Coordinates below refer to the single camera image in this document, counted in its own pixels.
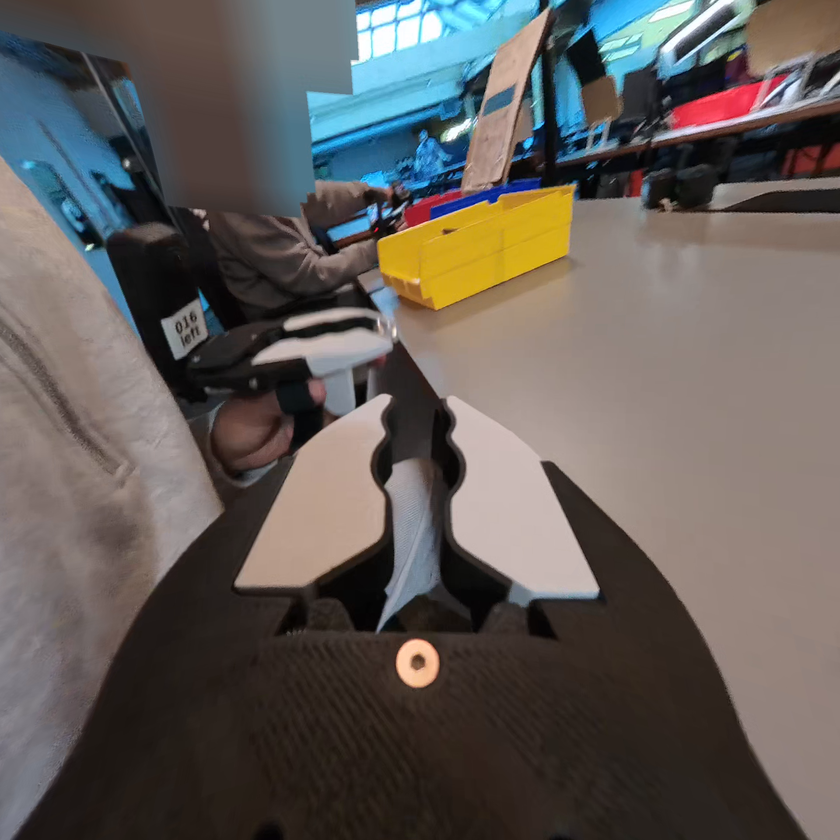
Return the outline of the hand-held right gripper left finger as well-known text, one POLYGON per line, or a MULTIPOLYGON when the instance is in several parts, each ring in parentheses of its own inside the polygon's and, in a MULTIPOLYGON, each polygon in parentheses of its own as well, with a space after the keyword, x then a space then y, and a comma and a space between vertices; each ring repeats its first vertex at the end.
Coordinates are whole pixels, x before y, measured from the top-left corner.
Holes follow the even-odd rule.
POLYGON ((297 452, 235 578, 243 593, 378 597, 394 568, 389 427, 379 395, 297 452))

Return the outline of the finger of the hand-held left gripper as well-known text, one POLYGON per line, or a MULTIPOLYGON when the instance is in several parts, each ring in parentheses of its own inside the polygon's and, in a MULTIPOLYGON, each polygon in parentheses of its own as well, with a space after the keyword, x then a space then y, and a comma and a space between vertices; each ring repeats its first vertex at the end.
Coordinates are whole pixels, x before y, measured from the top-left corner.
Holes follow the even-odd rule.
POLYGON ((393 349, 391 333, 369 329, 281 339, 259 351, 253 371, 275 377, 324 377, 376 361, 393 349))
POLYGON ((352 329, 385 332, 385 317, 371 308, 331 308, 285 318, 284 333, 329 333, 352 329))

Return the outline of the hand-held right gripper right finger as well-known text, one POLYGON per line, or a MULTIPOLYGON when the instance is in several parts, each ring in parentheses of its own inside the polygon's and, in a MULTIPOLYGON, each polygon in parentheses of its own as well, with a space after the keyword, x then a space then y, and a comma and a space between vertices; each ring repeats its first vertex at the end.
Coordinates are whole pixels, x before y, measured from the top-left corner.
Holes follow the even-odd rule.
POLYGON ((438 415, 448 486, 440 571, 465 606, 595 601, 601 590, 540 456, 456 396, 438 415))

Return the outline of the grey desk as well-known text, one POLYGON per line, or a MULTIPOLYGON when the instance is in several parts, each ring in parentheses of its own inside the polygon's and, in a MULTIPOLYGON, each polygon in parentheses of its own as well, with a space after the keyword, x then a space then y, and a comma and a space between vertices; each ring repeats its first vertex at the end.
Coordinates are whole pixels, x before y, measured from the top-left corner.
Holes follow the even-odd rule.
POLYGON ((576 203, 570 254, 403 346, 552 460, 688 607, 810 838, 838 838, 837 214, 576 203))

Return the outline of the black devices on desk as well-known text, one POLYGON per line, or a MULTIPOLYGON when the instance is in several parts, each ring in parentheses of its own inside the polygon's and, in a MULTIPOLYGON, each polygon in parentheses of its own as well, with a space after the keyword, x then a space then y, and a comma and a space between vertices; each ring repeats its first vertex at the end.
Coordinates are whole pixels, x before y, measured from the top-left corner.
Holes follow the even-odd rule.
POLYGON ((652 171, 643 179, 640 193, 648 210, 678 209, 699 211, 708 208, 719 183, 718 169, 698 164, 682 170, 666 168, 652 171))

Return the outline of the person's left hand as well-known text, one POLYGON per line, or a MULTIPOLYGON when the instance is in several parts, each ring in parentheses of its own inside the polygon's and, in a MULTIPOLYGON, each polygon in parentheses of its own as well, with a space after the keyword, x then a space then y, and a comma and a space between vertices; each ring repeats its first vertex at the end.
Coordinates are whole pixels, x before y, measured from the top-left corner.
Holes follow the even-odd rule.
POLYGON ((273 465, 321 429, 325 400, 321 380, 229 397, 212 424, 210 446, 216 461, 234 477, 273 465))

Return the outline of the black office chair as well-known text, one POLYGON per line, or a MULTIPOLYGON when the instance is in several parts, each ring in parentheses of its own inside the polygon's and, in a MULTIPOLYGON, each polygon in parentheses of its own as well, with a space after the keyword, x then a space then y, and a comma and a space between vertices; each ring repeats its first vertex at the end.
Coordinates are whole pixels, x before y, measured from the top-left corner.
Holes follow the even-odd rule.
POLYGON ((183 236, 167 224, 142 224, 111 234, 106 250, 143 346, 164 382, 183 401, 205 403, 207 393, 186 367, 211 333, 183 236))

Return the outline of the small red plastic bin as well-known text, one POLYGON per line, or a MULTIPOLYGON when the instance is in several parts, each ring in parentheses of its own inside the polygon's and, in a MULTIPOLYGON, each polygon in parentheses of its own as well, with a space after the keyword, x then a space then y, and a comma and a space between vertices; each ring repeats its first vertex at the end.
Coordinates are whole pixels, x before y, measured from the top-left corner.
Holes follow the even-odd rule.
POLYGON ((426 196, 419 198, 405 210, 403 215, 403 222, 407 228, 413 228, 420 224, 425 224, 432 217, 432 210, 435 207, 451 203, 461 198, 460 190, 450 190, 447 192, 426 196))

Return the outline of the yellow plastic bin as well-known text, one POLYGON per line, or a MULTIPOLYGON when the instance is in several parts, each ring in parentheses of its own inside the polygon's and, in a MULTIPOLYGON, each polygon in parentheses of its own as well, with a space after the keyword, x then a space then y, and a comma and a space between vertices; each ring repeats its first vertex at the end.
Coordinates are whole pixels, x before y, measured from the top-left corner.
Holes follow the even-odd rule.
POLYGON ((564 258, 575 185, 501 195, 382 238, 385 284, 438 311, 564 258))

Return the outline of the blue plastic bin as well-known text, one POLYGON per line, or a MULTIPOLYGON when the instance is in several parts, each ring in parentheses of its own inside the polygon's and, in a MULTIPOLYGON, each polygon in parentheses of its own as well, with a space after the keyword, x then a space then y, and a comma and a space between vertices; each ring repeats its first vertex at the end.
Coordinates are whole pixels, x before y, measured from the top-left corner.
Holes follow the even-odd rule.
POLYGON ((504 185, 494 186, 482 192, 465 195, 433 206, 430 210, 429 219, 438 219, 481 203, 493 204, 497 202, 501 196, 532 192, 540 189, 541 186, 542 179, 539 177, 521 179, 504 185))

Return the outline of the grey hooded sweatshirt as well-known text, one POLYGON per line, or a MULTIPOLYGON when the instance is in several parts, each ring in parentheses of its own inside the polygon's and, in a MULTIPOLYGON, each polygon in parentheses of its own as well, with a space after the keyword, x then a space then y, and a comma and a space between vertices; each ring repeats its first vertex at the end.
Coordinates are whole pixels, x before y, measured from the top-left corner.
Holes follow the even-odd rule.
POLYGON ((221 513, 105 286, 1 163, 1 832, 71 751, 142 605, 221 513))

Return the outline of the tall cardboard sheet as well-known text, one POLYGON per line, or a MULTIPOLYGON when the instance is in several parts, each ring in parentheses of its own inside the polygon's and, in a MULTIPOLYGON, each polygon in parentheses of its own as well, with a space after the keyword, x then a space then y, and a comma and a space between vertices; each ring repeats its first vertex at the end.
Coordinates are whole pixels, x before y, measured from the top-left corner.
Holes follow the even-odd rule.
POLYGON ((501 45, 490 65, 460 190, 471 195, 507 181, 526 86, 552 21, 549 8, 501 45))

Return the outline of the black metal pole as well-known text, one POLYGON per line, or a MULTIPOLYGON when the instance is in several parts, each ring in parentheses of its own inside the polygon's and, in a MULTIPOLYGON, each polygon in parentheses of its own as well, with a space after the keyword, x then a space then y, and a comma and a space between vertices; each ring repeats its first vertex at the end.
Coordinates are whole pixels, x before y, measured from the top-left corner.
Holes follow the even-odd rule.
POLYGON ((542 188, 557 184, 559 127, 557 121, 557 91, 555 86, 554 35, 557 13, 551 1, 539 1, 539 12, 546 14, 547 24, 540 53, 542 101, 542 188))

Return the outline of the large red plastic bin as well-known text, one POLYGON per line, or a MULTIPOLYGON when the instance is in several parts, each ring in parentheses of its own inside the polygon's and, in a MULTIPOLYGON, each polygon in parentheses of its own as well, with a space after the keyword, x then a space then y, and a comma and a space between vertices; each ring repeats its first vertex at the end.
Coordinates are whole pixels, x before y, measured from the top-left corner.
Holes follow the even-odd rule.
POLYGON ((772 78, 767 84, 757 81, 680 104, 671 110, 668 128, 689 129, 744 116, 753 109, 760 94, 766 98, 788 76, 788 73, 784 73, 772 78))

